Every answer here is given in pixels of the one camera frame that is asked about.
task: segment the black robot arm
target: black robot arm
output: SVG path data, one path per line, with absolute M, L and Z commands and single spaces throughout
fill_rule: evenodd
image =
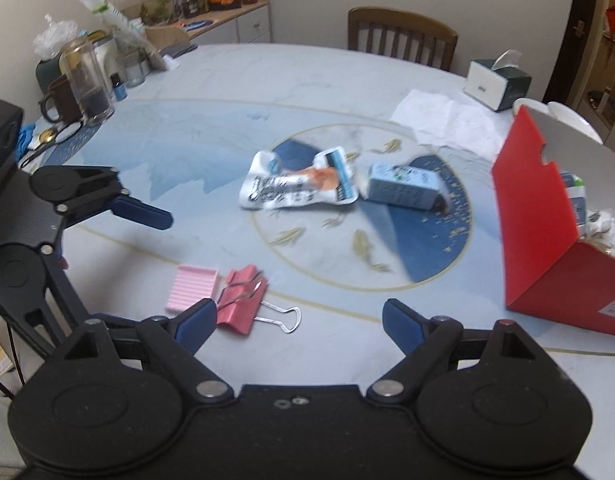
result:
M 22 117 L 20 108 L 0 100 L 0 314 L 47 358 L 65 340 L 48 291 L 70 330 L 91 317 L 61 267 L 63 230 L 107 210 L 156 229 L 168 229 L 172 216 L 130 197 L 114 168 L 19 170 L 12 152 Z
M 514 322 L 465 330 L 388 300 L 383 326 L 408 352 L 366 396 L 246 385 L 235 397 L 194 358 L 215 325 L 204 300 L 174 320 L 77 328 L 12 402 L 20 478 L 585 478 L 572 464 L 590 405 Z M 479 362 L 457 370 L 464 358 Z

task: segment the white bowl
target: white bowl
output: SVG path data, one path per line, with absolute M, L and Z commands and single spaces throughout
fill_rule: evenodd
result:
M 533 110 L 536 110 L 537 112 L 541 112 L 542 114 L 545 115 L 552 115 L 549 111 L 549 107 L 542 103 L 541 101 L 536 101 L 536 99 L 529 99 L 527 97 L 521 97 L 520 99 L 516 99 L 516 101 L 514 101 L 514 104 L 512 105 L 512 113 L 514 114 L 514 116 L 516 117 L 516 114 L 519 113 L 519 110 L 521 109 L 521 105 L 526 105 L 526 107 L 528 108 L 532 108 Z
M 603 139 L 601 139 L 601 136 L 591 126 L 591 124 L 570 107 L 555 101 L 549 102 L 547 107 L 549 108 L 552 116 L 558 121 L 571 126 L 575 130 L 579 130 L 582 134 L 590 137 L 590 139 L 596 140 L 598 143 L 603 144 Z

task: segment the wooden chair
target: wooden chair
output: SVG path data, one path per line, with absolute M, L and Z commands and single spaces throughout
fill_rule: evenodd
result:
M 400 57 L 406 61 L 411 60 L 412 41 L 415 40 L 417 43 L 414 56 L 415 63 L 422 63 L 423 51 L 426 50 L 427 60 L 425 64 L 427 66 L 434 66 L 435 60 L 440 57 L 439 68 L 449 72 L 459 35 L 444 23 L 415 12 L 385 7 L 356 7 L 348 12 L 348 50 L 359 49 L 361 24 L 367 24 L 365 52 L 386 56 L 385 46 L 388 31 L 393 30 L 390 57 Z M 379 48 L 377 52 L 373 52 L 375 31 L 379 29 Z M 402 52 L 399 52 L 401 35 L 405 37 L 405 47 Z M 440 42 L 444 43 L 442 52 L 437 50 Z

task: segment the brown mug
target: brown mug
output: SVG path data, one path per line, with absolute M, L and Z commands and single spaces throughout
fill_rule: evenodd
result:
M 48 113 L 49 99 L 54 101 L 54 108 L 57 111 L 58 117 L 50 117 Z M 52 124 L 63 123 L 67 125 L 78 123 L 83 115 L 81 108 L 79 108 L 74 98 L 72 88 L 70 88 L 70 82 L 65 74 L 48 85 L 46 95 L 39 101 L 39 108 L 41 108 L 43 117 Z

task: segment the door handle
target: door handle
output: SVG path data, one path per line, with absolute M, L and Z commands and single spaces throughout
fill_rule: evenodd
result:
M 585 34 L 585 22 L 582 20 L 579 20 L 576 27 L 572 27 L 572 28 L 574 29 L 574 34 L 576 35 L 577 38 L 582 38 L 583 35 Z

